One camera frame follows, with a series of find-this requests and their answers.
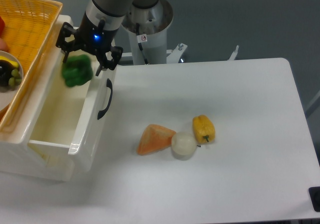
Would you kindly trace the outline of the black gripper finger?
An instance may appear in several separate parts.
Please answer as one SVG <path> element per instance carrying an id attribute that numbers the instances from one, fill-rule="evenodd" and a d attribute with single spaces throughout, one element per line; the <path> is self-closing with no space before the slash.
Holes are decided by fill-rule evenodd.
<path id="1" fill-rule="evenodd" d="M 55 46 L 63 54 L 63 63 L 67 62 L 71 52 L 79 50 L 80 46 L 77 44 L 76 32 L 77 30 L 68 22 L 64 22 L 60 28 Z"/>
<path id="2" fill-rule="evenodd" d="M 107 58 L 107 53 L 111 54 L 111 59 Z M 96 70 L 95 75 L 99 76 L 101 71 L 111 70 L 113 71 L 123 54 L 123 48 L 120 46 L 110 46 L 109 51 L 97 50 L 95 56 L 99 62 L 99 67 Z"/>

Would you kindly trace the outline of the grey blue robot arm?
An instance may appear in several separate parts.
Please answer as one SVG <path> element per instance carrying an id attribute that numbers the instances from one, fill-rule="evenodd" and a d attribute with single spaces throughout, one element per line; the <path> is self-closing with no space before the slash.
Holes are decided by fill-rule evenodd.
<path id="1" fill-rule="evenodd" d="M 114 70 L 123 48 L 112 41 L 131 6 L 151 8 L 159 0 L 89 0 L 79 28 L 65 22 L 59 32 L 56 47 L 64 54 L 66 63 L 71 52 L 82 50 L 94 55 L 99 62 L 96 74 Z"/>

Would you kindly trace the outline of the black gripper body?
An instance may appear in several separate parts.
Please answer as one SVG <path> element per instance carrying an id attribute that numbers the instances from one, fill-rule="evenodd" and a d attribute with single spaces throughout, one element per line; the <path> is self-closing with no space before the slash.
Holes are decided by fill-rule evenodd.
<path id="1" fill-rule="evenodd" d="M 118 57 L 118 48 L 112 41 L 118 31 L 118 18 L 101 11 L 86 11 L 74 34 L 74 49 L 82 50 L 97 58 L 105 58 L 110 52 Z"/>

